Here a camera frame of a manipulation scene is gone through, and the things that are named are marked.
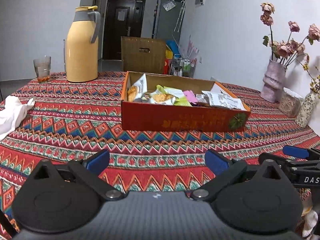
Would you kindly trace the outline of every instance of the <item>yellow thermos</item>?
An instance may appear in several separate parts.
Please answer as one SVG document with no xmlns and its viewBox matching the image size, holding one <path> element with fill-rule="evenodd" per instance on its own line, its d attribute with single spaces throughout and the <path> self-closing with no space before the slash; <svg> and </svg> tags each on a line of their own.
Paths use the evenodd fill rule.
<svg viewBox="0 0 320 240">
<path fill-rule="evenodd" d="M 86 82 L 98 77 L 98 34 L 100 13 L 97 6 L 76 8 L 65 47 L 67 80 Z"/>
</svg>

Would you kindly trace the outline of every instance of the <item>thermos handle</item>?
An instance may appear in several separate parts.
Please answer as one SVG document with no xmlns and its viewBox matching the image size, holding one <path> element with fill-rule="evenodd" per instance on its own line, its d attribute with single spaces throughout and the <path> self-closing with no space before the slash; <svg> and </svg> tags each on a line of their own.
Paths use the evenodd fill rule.
<svg viewBox="0 0 320 240">
<path fill-rule="evenodd" d="M 98 35 L 99 35 L 99 30 L 100 30 L 100 22 L 101 22 L 101 16 L 99 12 L 90 12 L 88 13 L 89 15 L 94 14 L 94 22 L 96 24 L 96 27 L 94 29 L 93 35 L 91 37 L 90 43 L 95 43 Z"/>
</svg>

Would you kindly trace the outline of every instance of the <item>red cardboard box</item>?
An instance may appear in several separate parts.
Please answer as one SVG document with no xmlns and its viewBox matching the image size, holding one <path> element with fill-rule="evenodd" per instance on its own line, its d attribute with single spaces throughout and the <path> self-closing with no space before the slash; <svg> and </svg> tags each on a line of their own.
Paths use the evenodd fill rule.
<svg viewBox="0 0 320 240">
<path fill-rule="evenodd" d="M 250 108 L 244 105 L 246 111 L 225 109 L 220 107 L 201 106 L 166 106 L 127 101 L 127 91 L 143 73 L 128 71 L 122 90 L 121 112 L 122 129 L 138 131 L 181 131 L 199 130 L 204 132 L 241 131 L 251 114 Z M 216 83 L 233 98 L 236 96 L 218 82 L 191 79 L 186 77 L 146 74 L 148 92 L 156 90 L 157 85 L 192 90 L 202 94 L 202 90 L 210 91 Z"/>
</svg>

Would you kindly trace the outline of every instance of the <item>patterned tablecloth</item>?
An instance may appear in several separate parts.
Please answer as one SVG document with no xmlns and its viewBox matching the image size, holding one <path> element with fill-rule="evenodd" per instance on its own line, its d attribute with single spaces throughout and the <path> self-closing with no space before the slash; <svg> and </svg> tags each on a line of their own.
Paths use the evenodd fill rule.
<svg viewBox="0 0 320 240">
<path fill-rule="evenodd" d="M 214 177 L 204 165 L 210 148 L 251 164 L 262 152 L 282 154 L 286 144 L 320 148 L 310 128 L 298 127 L 258 91 L 229 84 L 224 85 L 252 110 L 244 132 L 123 131 L 124 78 L 123 72 L 105 72 L 91 82 L 70 83 L 56 73 L 47 84 L 33 80 L 13 94 L 22 103 L 34 98 L 36 104 L 0 142 L 0 203 L 12 223 L 12 201 L 43 158 L 65 163 L 108 148 L 110 166 L 100 175 L 103 180 L 124 191 L 172 191 L 195 189 Z M 0 234 L 8 238 L 2 227 Z"/>
</svg>

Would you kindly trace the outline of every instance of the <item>blue gripper pad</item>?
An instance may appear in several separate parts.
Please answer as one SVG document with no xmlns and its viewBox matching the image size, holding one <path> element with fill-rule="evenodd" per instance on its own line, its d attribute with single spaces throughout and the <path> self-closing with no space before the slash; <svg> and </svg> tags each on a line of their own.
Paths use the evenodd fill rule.
<svg viewBox="0 0 320 240">
<path fill-rule="evenodd" d="M 232 165 L 232 161 L 228 160 L 222 154 L 207 150 L 204 155 L 205 165 L 217 176 Z"/>
<path fill-rule="evenodd" d="M 99 152 L 97 152 L 95 155 L 88 158 L 85 162 L 86 165 L 85 168 L 87 168 L 88 171 L 91 171 L 92 173 L 99 176 L 101 172 L 103 172 L 108 166 L 110 161 L 110 153 L 108 150 L 103 149 Z"/>
<path fill-rule="evenodd" d="M 286 145 L 283 147 L 282 151 L 285 155 L 289 155 L 295 158 L 306 159 L 309 157 L 308 150 L 304 148 Z"/>
</svg>

